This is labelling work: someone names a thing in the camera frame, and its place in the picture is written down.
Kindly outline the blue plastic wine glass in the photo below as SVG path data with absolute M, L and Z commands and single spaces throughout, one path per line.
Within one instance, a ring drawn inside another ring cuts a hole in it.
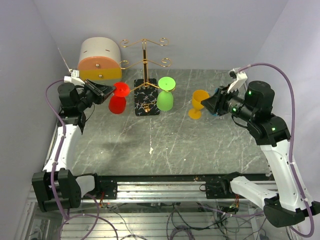
M 213 116 L 219 115 L 218 112 L 219 112 L 220 94 L 221 94 L 221 89 L 217 88 L 214 92 L 214 95 L 211 97 L 211 100 L 210 100 L 211 114 Z

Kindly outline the orange plastic wine glass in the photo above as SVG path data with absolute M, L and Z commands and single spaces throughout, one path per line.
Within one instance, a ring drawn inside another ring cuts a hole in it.
M 201 110 L 204 108 L 204 106 L 201 104 L 203 100 L 206 100 L 210 97 L 209 93 L 205 90 L 198 89 L 193 92 L 191 104 L 192 109 L 188 111 L 188 116 L 191 119 L 197 120 L 200 119 L 202 116 Z

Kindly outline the red plastic wine glass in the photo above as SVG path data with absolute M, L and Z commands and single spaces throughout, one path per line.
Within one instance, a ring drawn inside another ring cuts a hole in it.
M 125 111 L 127 101 L 126 97 L 130 94 L 131 90 L 125 82 L 116 82 L 114 84 L 115 91 L 109 101 L 108 108 L 113 114 L 122 114 Z

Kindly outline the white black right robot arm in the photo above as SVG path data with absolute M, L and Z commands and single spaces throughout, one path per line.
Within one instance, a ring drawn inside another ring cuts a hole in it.
M 239 92 L 220 86 L 213 96 L 201 101 L 211 113 L 231 114 L 246 122 L 245 129 L 264 153 L 275 180 L 277 191 L 268 190 L 248 180 L 239 172 L 222 179 L 221 194 L 231 198 L 240 195 L 259 206 L 267 220 L 277 228 L 301 223 L 320 213 L 320 203 L 307 198 L 307 190 L 294 160 L 290 156 L 292 137 L 286 122 L 272 113 L 275 92 L 263 81 L 252 81 L 244 98 Z

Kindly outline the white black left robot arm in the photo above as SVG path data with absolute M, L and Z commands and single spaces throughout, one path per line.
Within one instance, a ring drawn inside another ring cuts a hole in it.
M 115 89 L 90 80 L 59 80 L 60 110 L 53 112 L 57 117 L 56 139 L 42 171 L 34 173 L 31 180 L 42 212 L 60 211 L 64 215 L 66 210 L 78 208 L 85 194 L 91 199 L 101 195 L 97 174 L 75 176 L 72 161 L 86 125 L 85 110 L 104 103 Z

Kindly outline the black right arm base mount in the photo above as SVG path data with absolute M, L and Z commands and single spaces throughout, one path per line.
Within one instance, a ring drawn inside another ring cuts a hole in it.
M 232 199 L 236 194 L 232 191 L 231 181 L 243 176 L 239 172 L 205 175 L 204 183 L 199 186 L 199 190 L 205 193 L 207 199 Z

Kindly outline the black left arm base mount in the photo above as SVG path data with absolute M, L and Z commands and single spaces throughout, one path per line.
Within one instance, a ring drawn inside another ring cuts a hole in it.
M 94 188 L 89 193 L 98 198 L 115 200 L 118 193 L 117 181 L 111 176 L 94 175 Z

